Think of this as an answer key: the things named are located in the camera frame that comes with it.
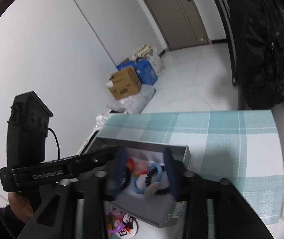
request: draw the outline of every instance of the brown door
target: brown door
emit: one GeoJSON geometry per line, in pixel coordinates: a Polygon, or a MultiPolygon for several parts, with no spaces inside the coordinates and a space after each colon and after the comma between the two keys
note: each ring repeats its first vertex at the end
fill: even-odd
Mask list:
{"type": "Polygon", "coordinates": [[[170,50],[208,44],[192,0],[144,0],[156,19],[170,50]]]}

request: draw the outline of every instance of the plaid tablecloth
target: plaid tablecloth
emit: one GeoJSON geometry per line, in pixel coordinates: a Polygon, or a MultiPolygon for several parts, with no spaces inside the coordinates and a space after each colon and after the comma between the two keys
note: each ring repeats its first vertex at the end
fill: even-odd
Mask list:
{"type": "Polygon", "coordinates": [[[188,145],[195,172],[214,181],[229,178],[275,235],[284,178],[271,111],[119,114],[98,137],[188,145]]]}

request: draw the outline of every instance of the tiled floor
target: tiled floor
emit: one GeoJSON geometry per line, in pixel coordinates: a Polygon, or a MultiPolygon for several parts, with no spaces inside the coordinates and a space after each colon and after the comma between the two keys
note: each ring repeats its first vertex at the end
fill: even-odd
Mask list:
{"type": "Polygon", "coordinates": [[[142,113],[237,109],[226,43],[171,51],[162,60],[164,73],[142,113]]]}

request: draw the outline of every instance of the person's hand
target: person's hand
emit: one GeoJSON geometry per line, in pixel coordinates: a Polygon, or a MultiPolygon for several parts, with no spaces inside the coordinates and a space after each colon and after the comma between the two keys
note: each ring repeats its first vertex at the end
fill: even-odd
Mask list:
{"type": "Polygon", "coordinates": [[[29,200],[19,192],[9,192],[8,200],[15,216],[23,223],[28,222],[33,215],[33,209],[29,200]]]}

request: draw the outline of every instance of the purple ring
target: purple ring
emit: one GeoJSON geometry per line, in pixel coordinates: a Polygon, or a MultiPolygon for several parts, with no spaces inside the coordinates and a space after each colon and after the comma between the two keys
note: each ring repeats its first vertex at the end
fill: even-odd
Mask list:
{"type": "Polygon", "coordinates": [[[116,234],[117,232],[120,232],[124,228],[125,228],[125,225],[121,222],[120,225],[116,229],[108,230],[107,233],[108,234],[116,234]]]}

